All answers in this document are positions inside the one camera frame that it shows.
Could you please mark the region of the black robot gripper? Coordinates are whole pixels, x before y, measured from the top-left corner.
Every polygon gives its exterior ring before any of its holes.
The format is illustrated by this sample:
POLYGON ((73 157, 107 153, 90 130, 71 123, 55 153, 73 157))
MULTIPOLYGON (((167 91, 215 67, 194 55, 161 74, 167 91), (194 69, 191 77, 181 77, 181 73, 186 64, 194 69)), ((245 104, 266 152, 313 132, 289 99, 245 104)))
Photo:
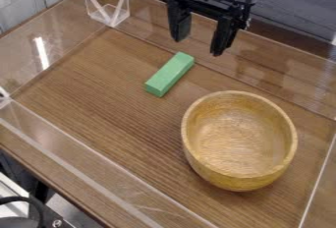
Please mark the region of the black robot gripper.
MULTIPOLYGON (((199 2, 205 9, 222 11, 229 16, 222 16, 218 20, 214 32, 210 53, 221 56, 223 51, 231 47, 239 28, 247 29, 250 26, 250 13, 255 5, 254 0, 194 0, 199 2)), ((191 33, 193 15, 189 7, 179 0, 167 0, 167 12, 171 36, 177 42, 187 38, 191 33)))

